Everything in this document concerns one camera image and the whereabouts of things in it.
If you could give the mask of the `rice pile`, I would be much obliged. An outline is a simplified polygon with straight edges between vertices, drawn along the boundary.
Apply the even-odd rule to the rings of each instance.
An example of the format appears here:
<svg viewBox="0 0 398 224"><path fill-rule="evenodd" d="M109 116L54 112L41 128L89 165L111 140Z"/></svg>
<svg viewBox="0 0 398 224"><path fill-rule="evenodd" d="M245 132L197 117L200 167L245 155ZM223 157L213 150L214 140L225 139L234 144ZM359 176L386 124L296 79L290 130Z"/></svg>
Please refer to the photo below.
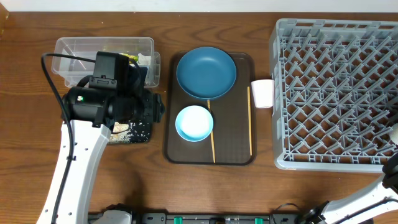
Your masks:
<svg viewBox="0 0 398 224"><path fill-rule="evenodd" d="M135 144L149 141L152 126L149 123L132 122L122 124L116 122L109 144Z"/></svg>

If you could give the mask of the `white tissue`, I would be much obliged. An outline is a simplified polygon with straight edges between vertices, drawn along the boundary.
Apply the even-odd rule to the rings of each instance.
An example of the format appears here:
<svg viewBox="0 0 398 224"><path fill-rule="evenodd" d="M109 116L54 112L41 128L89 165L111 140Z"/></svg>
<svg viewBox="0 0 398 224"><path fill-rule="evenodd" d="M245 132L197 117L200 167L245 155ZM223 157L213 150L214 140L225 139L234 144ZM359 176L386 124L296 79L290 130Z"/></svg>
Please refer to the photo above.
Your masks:
<svg viewBox="0 0 398 224"><path fill-rule="evenodd" d="M152 63L152 57L142 55L141 53L138 54L137 64L140 67L149 67Z"/></svg>

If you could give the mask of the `yellow green snack wrapper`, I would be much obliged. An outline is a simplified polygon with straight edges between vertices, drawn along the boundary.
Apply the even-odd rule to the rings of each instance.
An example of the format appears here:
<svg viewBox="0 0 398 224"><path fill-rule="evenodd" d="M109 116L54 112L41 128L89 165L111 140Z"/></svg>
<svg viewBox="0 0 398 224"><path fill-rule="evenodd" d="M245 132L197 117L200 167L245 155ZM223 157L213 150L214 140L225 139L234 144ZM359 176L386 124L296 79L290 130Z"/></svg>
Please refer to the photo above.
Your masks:
<svg viewBox="0 0 398 224"><path fill-rule="evenodd" d="M138 59L139 59L139 57L137 56L137 55L129 55L129 54L125 54L125 53L120 53L120 55L123 55L123 56L126 56L126 57L128 57L129 59L131 59L131 60L134 60L134 61L138 61Z"/></svg>

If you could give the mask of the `light blue bowl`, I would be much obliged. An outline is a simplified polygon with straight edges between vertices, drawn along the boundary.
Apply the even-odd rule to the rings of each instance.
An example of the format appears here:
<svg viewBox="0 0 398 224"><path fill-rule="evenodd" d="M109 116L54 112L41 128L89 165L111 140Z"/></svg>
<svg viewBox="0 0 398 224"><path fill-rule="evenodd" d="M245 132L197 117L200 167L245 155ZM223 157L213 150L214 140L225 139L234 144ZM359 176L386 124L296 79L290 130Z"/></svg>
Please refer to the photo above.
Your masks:
<svg viewBox="0 0 398 224"><path fill-rule="evenodd" d="M212 132L214 121L208 109L192 105L182 109L175 119L178 135L189 142L206 139Z"/></svg>

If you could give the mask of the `pink cup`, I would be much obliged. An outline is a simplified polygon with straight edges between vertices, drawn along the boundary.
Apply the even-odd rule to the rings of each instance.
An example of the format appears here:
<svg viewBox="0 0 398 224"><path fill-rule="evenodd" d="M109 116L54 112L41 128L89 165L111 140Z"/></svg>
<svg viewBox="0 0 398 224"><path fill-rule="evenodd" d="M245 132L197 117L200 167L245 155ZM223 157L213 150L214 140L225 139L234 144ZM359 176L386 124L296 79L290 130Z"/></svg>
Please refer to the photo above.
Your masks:
<svg viewBox="0 0 398 224"><path fill-rule="evenodd" d="M263 79L251 82L256 108L271 108L274 105L274 80Z"/></svg>

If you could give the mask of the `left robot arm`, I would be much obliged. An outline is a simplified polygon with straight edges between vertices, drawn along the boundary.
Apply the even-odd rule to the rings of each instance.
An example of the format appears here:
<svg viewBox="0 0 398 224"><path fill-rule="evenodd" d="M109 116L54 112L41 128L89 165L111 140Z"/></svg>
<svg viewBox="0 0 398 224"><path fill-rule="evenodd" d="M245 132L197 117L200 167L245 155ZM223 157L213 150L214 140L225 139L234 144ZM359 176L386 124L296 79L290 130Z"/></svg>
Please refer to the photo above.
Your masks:
<svg viewBox="0 0 398 224"><path fill-rule="evenodd" d="M62 124L62 140L49 194L38 223L138 223L139 215L117 204L90 215L90 198L106 145L147 142L150 124L142 121L94 127L87 119Z"/></svg>

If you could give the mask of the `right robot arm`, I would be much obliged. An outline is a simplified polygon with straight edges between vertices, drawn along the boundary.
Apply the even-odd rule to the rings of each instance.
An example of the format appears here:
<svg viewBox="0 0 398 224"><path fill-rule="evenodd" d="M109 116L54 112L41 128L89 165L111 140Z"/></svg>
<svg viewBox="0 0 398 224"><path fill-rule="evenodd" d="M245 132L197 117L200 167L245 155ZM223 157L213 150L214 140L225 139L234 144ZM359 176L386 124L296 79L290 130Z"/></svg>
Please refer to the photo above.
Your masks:
<svg viewBox="0 0 398 224"><path fill-rule="evenodd" d="M296 223L362 223L397 210L397 154L382 167L382 175L341 200L327 201L296 219Z"/></svg>

